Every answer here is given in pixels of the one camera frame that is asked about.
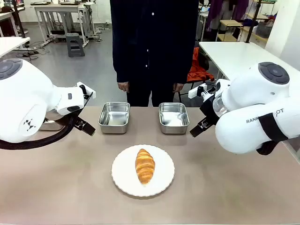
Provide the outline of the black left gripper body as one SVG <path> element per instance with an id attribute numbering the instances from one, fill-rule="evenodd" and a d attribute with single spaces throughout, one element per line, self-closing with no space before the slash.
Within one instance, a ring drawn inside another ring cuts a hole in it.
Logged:
<path id="1" fill-rule="evenodd" d="M 76 96 L 75 94 L 68 93 L 68 118 L 78 116 L 85 108 L 89 100 L 93 98 L 93 92 L 90 94 L 83 94 L 82 96 Z"/>

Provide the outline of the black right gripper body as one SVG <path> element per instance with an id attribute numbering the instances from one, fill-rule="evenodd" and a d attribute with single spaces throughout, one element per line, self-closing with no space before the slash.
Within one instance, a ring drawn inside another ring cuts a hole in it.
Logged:
<path id="1" fill-rule="evenodd" d="M 202 93 L 203 104 L 200 110 L 205 115 L 205 118 L 201 121 L 202 124 L 216 124 L 218 121 L 218 116 L 213 109 L 213 101 L 215 96 L 209 93 Z"/>

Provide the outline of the golden brown croissant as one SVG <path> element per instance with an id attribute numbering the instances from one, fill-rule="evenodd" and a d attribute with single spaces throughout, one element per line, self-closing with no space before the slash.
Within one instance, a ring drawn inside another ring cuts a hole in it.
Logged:
<path id="1" fill-rule="evenodd" d="M 155 161 L 145 149 L 140 149 L 135 159 L 135 171 L 142 185 L 147 185 L 155 171 Z"/>

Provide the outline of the person's left forearm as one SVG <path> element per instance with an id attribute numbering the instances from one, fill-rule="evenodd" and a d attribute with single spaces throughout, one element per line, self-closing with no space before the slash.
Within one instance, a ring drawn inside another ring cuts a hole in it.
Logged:
<path id="1" fill-rule="evenodd" d="M 184 84 L 192 67 L 194 46 L 179 49 L 175 55 L 174 81 Z"/>

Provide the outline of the person's right forearm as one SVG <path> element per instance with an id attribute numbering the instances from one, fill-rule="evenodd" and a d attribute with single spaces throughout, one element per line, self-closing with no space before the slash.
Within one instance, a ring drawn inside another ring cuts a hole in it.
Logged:
<path id="1" fill-rule="evenodd" d="M 112 49 L 112 58 L 113 58 L 113 67 L 117 74 L 118 83 L 129 82 L 128 77 L 128 56 L 127 52 L 119 46 L 113 46 Z"/>

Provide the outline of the rectangular steel container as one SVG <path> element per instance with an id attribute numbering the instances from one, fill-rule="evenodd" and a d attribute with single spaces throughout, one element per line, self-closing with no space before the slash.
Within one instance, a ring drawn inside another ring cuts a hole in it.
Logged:
<path id="1" fill-rule="evenodd" d="M 64 128 L 64 125 L 57 123 L 53 120 L 44 119 L 43 124 L 39 128 L 41 131 L 60 131 Z"/>
<path id="2" fill-rule="evenodd" d="M 104 134 L 124 134 L 128 129 L 130 104 L 127 102 L 107 102 L 103 105 L 98 119 Z"/>
<path id="3" fill-rule="evenodd" d="M 158 107 L 161 132 L 183 135 L 189 126 L 186 107 L 182 103 L 161 103 Z"/>

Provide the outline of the white scalloped plate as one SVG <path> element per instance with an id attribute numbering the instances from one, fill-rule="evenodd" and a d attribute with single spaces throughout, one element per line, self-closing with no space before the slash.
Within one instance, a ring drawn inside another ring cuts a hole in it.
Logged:
<path id="1" fill-rule="evenodd" d="M 142 184 L 135 170 L 135 160 L 140 149 L 150 153 L 155 170 L 148 184 Z M 124 149 L 112 163 L 111 176 L 115 185 L 124 193 L 135 197 L 150 197 L 165 191 L 173 181 L 175 167 L 169 154 L 159 147 L 140 144 Z"/>

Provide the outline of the grey step stool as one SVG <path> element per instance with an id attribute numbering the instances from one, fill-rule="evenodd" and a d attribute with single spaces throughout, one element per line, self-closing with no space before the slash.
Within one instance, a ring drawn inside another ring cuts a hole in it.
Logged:
<path id="1" fill-rule="evenodd" d="M 84 57 L 83 42 L 78 33 L 66 34 L 67 53 L 69 57 L 81 56 Z"/>

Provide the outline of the person in dark shirt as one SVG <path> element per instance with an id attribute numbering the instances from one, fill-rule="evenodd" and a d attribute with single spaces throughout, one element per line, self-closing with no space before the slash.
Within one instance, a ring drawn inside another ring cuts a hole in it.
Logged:
<path id="1" fill-rule="evenodd" d="M 127 53 L 131 106 L 172 102 L 175 55 L 195 46 L 199 0 L 110 0 L 112 45 Z"/>

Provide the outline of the wooden shelf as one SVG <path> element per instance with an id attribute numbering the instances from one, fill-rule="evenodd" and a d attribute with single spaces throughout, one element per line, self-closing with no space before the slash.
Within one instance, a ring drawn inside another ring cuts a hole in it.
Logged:
<path id="1" fill-rule="evenodd" d="M 220 20 L 220 24 L 225 26 L 226 32 L 225 34 L 219 34 L 219 31 L 217 32 L 217 37 L 216 41 L 219 39 L 221 42 L 239 42 L 240 39 L 242 38 L 242 34 L 250 34 L 249 30 L 250 27 L 248 26 L 243 26 L 242 23 L 237 22 L 235 20 Z M 237 38 L 233 36 L 233 33 L 228 33 L 227 30 L 229 28 L 239 28 L 240 32 Z"/>

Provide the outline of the small white table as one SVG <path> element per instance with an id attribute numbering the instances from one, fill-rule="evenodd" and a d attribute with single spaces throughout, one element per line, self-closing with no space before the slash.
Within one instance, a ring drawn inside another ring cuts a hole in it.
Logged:
<path id="1" fill-rule="evenodd" d="M 29 37 L 0 37 L 0 58 L 28 41 Z"/>

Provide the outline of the white-legged workbench table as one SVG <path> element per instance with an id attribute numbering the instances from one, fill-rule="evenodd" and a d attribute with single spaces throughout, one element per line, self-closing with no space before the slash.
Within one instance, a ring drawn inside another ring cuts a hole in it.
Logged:
<path id="1" fill-rule="evenodd" d="M 57 38 L 65 38 L 68 33 L 78 33 L 85 47 L 96 36 L 92 19 L 93 5 L 93 1 L 79 1 L 77 5 L 72 2 L 32 5 L 42 33 L 42 45 L 45 46 Z"/>

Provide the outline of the grey basket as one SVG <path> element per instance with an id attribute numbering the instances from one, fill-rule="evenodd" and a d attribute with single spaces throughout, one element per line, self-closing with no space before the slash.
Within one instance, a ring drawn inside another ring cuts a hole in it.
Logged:
<path id="1" fill-rule="evenodd" d="M 273 24 L 268 22 L 259 22 L 255 34 L 262 38 L 269 38 Z"/>

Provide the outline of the black stand pole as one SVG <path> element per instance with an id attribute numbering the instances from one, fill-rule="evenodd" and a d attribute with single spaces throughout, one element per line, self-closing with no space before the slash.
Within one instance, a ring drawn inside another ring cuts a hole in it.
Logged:
<path id="1" fill-rule="evenodd" d="M 25 38 L 25 33 L 24 33 L 23 26 L 22 26 L 22 23 L 21 23 L 21 20 L 20 20 L 20 17 L 19 17 L 19 11 L 18 11 L 18 8 L 17 8 L 16 0 L 12 0 L 12 3 L 13 3 L 13 6 L 14 6 L 15 16 L 17 18 L 19 29 L 20 29 L 20 32 L 21 32 L 21 37 Z"/>
<path id="2" fill-rule="evenodd" d="M 257 0 L 256 1 L 256 7 L 255 7 L 255 13 L 254 13 L 254 16 L 253 16 L 253 19 L 252 19 L 252 24 L 249 28 L 249 31 L 248 31 L 248 36 L 247 36 L 247 39 L 245 41 L 245 43 L 249 43 L 250 41 L 250 38 L 251 38 L 251 35 L 252 35 L 252 31 L 253 31 L 253 28 L 255 26 L 255 22 L 256 22 L 256 19 L 257 19 L 257 16 L 258 16 L 258 13 L 259 13 L 259 9 L 261 7 L 261 3 L 262 3 L 262 0 Z"/>

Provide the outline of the purple hanging clothes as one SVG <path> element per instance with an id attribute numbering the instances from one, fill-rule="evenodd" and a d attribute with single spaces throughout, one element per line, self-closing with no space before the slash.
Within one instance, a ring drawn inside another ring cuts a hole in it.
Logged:
<path id="1" fill-rule="evenodd" d="M 225 25 L 220 25 L 220 20 L 240 20 L 249 4 L 249 0 L 209 0 L 210 10 L 206 27 L 210 30 L 226 31 Z"/>

